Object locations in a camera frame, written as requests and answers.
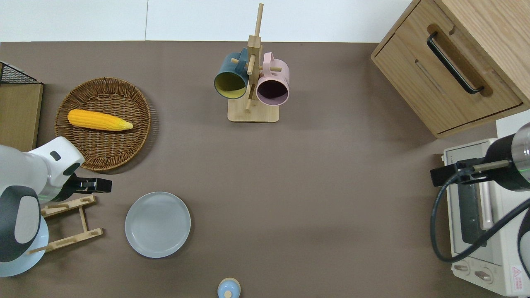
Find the pink mug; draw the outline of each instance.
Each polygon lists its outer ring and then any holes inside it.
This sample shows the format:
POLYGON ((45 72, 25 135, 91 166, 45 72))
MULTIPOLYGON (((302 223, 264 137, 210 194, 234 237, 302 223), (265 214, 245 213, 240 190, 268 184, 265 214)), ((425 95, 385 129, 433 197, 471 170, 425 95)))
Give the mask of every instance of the pink mug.
POLYGON ((271 52, 263 57, 263 71, 256 86, 258 99, 268 106, 279 106, 289 98, 289 66, 280 59, 274 59, 271 52), (281 72, 271 71, 281 67, 281 72))

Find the toaster oven knob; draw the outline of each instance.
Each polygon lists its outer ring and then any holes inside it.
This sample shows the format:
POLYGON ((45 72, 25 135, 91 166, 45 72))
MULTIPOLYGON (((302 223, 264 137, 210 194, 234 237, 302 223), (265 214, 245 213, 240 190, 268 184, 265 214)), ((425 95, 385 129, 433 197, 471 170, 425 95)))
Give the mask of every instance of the toaster oven knob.
POLYGON ((475 271, 475 275, 488 284, 491 284, 493 282, 493 278, 491 277, 491 275, 484 271, 475 271))
POLYGON ((466 265, 455 265, 454 268, 455 268, 455 270, 458 270, 458 271, 468 271, 469 270, 469 268, 466 265))

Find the corn cob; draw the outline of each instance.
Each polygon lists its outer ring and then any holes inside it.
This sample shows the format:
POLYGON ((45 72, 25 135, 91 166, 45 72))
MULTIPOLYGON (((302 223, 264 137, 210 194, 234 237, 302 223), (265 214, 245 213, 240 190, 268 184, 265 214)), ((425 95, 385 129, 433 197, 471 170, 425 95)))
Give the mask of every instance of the corn cob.
POLYGON ((110 130, 113 132, 119 132, 133 127, 131 123, 116 116, 77 109, 71 110, 68 113, 68 121, 74 126, 110 130))

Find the wire basket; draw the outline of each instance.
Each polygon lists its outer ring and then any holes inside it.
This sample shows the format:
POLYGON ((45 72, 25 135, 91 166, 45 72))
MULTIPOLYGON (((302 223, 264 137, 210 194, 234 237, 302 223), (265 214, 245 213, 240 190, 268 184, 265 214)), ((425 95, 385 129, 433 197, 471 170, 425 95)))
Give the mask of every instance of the wire basket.
POLYGON ((23 71, 0 61, 0 84, 42 84, 23 71))
POLYGON ((131 160, 144 146, 151 128, 149 105, 134 85, 113 77, 101 77, 73 89, 55 119, 55 135, 67 138, 85 157, 81 167, 92 171, 117 168, 131 160), (82 109, 106 113, 132 123, 133 128, 109 132, 73 126, 68 112, 82 109))

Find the white wall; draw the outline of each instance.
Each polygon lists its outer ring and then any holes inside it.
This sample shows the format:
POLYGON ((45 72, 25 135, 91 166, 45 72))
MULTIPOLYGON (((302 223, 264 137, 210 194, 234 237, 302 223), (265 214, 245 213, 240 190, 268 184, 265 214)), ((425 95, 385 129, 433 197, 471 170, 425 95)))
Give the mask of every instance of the white wall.
POLYGON ((0 0, 0 41, 379 42, 411 0, 0 0))

